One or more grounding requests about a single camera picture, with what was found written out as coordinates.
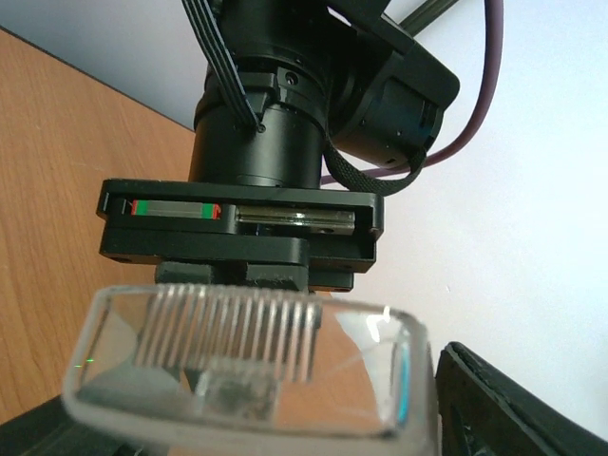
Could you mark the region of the clear plastic metronome cover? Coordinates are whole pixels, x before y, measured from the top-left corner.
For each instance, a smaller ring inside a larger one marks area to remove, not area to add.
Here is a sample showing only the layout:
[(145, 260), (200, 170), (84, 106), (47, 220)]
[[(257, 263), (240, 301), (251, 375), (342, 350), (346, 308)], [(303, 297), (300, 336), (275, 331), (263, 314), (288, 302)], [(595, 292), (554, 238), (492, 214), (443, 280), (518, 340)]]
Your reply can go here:
[(63, 383), (76, 421), (152, 455), (437, 455), (426, 327), (326, 294), (95, 294)]

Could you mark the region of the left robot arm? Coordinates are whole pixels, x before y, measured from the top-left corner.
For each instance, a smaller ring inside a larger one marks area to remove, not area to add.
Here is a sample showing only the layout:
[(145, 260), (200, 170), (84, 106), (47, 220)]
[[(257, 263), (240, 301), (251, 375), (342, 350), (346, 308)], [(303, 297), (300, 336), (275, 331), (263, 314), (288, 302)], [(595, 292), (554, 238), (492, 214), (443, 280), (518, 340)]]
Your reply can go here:
[(208, 69), (185, 181), (106, 180), (100, 252), (160, 283), (347, 292), (458, 78), (382, 1), (186, 1)]

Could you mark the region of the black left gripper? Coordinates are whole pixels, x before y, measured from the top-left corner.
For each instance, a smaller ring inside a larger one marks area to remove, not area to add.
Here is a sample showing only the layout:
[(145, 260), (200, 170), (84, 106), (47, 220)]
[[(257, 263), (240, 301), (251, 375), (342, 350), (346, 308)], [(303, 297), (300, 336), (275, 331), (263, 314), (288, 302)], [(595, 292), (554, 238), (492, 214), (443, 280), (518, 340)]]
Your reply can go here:
[(102, 256), (171, 281), (348, 292), (376, 260), (384, 201), (370, 193), (110, 179)]

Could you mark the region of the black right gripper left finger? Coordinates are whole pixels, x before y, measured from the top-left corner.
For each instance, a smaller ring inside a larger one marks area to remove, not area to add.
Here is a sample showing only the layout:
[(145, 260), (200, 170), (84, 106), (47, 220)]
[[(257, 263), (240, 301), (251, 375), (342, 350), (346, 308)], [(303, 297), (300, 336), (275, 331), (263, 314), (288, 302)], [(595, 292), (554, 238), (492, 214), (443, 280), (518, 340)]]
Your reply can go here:
[(55, 396), (1, 425), (1, 454), (112, 456), (142, 455), (143, 450), (77, 423)]

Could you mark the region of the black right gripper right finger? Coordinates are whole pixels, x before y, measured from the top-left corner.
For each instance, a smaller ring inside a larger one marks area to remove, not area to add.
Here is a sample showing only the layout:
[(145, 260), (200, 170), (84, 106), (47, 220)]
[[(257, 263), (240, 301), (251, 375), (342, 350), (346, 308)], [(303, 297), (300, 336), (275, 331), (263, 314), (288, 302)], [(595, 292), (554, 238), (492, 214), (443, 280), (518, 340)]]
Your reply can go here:
[(459, 342), (436, 372), (444, 455), (605, 455), (577, 425)]

